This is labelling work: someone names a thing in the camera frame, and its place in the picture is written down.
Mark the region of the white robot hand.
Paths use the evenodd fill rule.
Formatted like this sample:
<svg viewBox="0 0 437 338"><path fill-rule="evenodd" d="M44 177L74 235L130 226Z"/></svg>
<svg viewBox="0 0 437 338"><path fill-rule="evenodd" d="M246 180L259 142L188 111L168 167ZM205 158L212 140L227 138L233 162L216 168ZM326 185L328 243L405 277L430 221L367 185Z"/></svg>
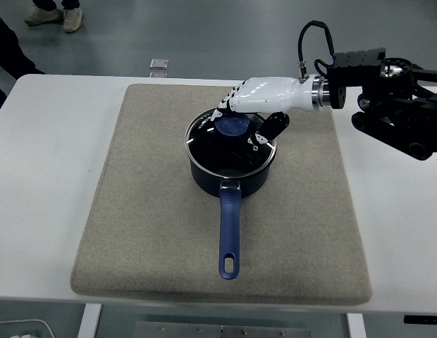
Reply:
<svg viewBox="0 0 437 338"><path fill-rule="evenodd" d="M210 121L227 136L240 130L241 117L266 113L268 118L247 140L254 147L267 144L287 128L294 108L319 111L319 85L314 77L300 82L291 77L252 77L236 85L215 108Z"/></svg>

